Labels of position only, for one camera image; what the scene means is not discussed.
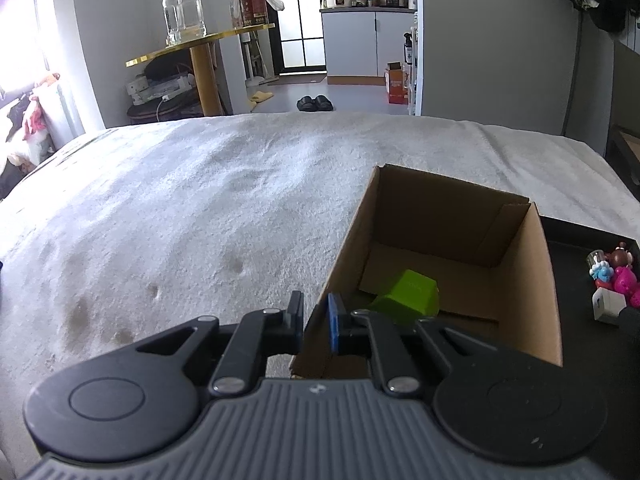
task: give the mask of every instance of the bed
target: bed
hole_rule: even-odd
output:
[[[640,239],[640,205],[581,142],[373,114],[257,114],[85,134],[0,203],[0,448],[38,459],[29,389],[200,314],[308,314],[375,164],[529,196],[540,213]],[[273,358],[272,375],[287,374]]]

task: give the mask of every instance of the white cube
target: white cube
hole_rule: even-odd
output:
[[[618,314],[626,307],[622,294],[600,287],[592,298],[593,317],[604,323],[618,324]]]

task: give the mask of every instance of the green object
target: green object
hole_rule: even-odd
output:
[[[378,296],[369,308],[386,314],[397,324],[410,324],[423,316],[437,316],[440,311],[438,284],[427,276],[406,270],[391,290]]]

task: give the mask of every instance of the countertop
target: countertop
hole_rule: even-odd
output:
[[[397,7],[337,7],[320,9],[320,12],[418,12],[416,9],[398,9]]]

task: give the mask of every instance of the black slippers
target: black slippers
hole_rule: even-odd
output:
[[[323,95],[319,95],[315,99],[305,95],[296,106],[301,112],[331,112],[334,110],[332,102]]]

